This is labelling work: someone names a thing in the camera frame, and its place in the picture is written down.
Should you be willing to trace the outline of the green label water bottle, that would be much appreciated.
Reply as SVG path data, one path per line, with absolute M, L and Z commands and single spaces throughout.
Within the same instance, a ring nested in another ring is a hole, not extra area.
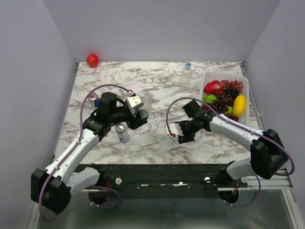
M 148 118 L 149 113 L 152 109 L 153 94 L 147 92 L 144 97 L 142 97 L 143 106 L 139 109 L 142 118 Z

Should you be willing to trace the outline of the clear unlabeled plastic bottle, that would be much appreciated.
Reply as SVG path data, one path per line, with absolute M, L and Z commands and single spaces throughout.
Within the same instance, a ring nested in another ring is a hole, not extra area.
M 192 70 L 191 67 L 187 68 L 184 66 L 181 70 L 180 79 L 179 79 L 179 90 L 186 91 L 189 88 L 190 81 L 192 77 Z

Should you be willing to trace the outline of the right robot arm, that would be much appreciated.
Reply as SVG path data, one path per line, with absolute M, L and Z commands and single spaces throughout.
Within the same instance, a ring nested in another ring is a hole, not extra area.
M 288 161 L 282 142 L 272 129 L 261 131 L 249 128 L 223 114 L 204 110 L 195 100 L 183 106 L 183 110 L 190 120 L 174 124 L 180 144 L 193 142 L 195 134 L 204 129 L 230 138 L 250 152 L 249 158 L 233 161 L 222 170 L 219 181 L 225 187 L 247 176 L 270 179 Z

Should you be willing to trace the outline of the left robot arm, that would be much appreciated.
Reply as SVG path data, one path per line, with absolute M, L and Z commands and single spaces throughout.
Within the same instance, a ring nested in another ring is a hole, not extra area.
M 103 93 L 97 109 L 81 120 L 81 130 L 68 148 L 44 170 L 36 169 L 31 175 L 31 199 L 39 210 L 47 208 L 55 214 L 63 212 L 72 195 L 87 187 L 102 188 L 106 177 L 99 169 L 89 166 L 75 174 L 84 157 L 110 132 L 113 125 L 126 123 L 135 130 L 147 123 L 140 108 L 143 101 L 132 94 L 122 100 L 114 93 Z

